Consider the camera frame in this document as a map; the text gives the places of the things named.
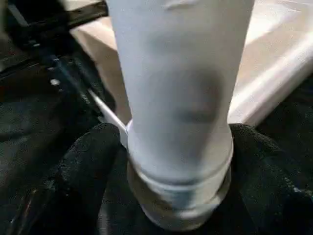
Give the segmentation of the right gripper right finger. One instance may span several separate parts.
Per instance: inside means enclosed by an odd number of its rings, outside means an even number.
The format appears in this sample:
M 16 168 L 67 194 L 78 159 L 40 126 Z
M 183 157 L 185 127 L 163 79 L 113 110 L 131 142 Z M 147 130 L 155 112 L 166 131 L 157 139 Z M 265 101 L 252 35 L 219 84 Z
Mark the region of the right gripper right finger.
M 231 125 L 229 192 L 207 222 L 211 235 L 310 235 L 313 182 L 290 154 L 244 124 Z

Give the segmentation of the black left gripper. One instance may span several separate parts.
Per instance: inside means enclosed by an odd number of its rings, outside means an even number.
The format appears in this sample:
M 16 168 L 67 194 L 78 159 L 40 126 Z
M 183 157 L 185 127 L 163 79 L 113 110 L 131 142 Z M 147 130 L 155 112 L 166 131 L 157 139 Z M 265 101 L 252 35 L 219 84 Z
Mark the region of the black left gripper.
M 29 40 L 29 50 L 40 58 L 61 89 L 77 98 L 96 117 L 104 115 L 94 95 L 105 98 L 106 90 L 95 63 L 72 36 L 56 40 Z

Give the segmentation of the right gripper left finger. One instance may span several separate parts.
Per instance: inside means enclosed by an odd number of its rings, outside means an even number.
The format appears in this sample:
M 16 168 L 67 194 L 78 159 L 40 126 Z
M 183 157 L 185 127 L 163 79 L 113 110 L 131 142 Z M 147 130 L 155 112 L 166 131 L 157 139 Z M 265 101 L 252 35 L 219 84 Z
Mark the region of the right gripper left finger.
M 126 180 L 117 127 L 100 123 L 79 137 L 58 168 L 73 235 L 145 235 L 147 218 Z

